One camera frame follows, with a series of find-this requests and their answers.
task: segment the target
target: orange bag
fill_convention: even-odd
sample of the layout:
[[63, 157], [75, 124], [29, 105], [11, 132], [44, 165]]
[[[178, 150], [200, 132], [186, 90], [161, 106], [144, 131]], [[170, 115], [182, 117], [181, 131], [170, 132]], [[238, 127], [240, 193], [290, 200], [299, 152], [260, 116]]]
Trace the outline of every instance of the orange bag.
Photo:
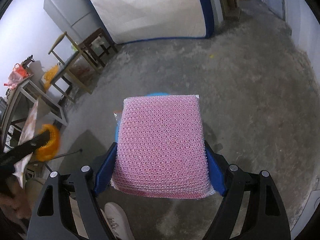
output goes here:
[[23, 78], [26, 78], [29, 75], [28, 72], [19, 63], [14, 65], [13, 71], [15, 71], [18, 74], [20, 74]]

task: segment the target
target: chair seat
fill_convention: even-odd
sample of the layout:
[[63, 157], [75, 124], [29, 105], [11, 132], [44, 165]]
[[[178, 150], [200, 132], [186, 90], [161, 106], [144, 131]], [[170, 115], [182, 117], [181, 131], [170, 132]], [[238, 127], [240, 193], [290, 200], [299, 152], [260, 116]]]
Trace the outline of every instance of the chair seat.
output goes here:
[[65, 63], [62, 65], [62, 67], [59, 69], [59, 71], [56, 73], [56, 75], [54, 76], [54, 78], [50, 81], [50, 84], [54, 84], [55, 82], [57, 82], [57, 80], [59, 78], [61, 78], [64, 75], [64, 72], [66, 70], [66, 68], [68, 67], [68, 65], [71, 63], [72, 60], [75, 59], [75, 57], [79, 54], [79, 51], [77, 50], [74, 54], [72, 54], [66, 61]]

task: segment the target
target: hand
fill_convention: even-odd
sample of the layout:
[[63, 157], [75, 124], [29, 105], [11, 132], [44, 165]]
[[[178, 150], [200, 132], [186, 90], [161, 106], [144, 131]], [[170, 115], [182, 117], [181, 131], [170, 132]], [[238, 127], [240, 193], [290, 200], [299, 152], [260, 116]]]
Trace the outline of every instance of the hand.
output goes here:
[[31, 217], [31, 208], [28, 203], [26, 192], [20, 187], [16, 177], [8, 178], [7, 185], [13, 194], [13, 198], [0, 193], [0, 207], [11, 207], [18, 219], [29, 219]]

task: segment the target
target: blue gripper pad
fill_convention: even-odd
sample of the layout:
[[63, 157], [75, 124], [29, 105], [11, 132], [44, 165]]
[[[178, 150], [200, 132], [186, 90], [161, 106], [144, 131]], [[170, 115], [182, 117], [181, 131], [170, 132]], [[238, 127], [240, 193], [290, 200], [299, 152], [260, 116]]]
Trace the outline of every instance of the blue gripper pad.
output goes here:
[[210, 182], [215, 191], [218, 191], [221, 196], [225, 196], [227, 189], [224, 185], [224, 175], [207, 147], [205, 147], [205, 154], [207, 155]]
[[115, 168], [117, 156], [117, 143], [113, 143], [106, 153], [106, 159], [101, 165], [95, 177], [94, 193], [97, 197], [101, 192], [105, 191], [112, 177]]

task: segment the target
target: white mattress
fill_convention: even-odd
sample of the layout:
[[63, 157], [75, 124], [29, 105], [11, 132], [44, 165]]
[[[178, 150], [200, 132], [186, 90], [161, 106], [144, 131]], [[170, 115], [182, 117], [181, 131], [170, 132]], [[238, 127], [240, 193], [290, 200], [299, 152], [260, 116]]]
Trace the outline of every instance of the white mattress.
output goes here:
[[91, 2], [115, 43], [164, 37], [206, 36], [200, 0]]

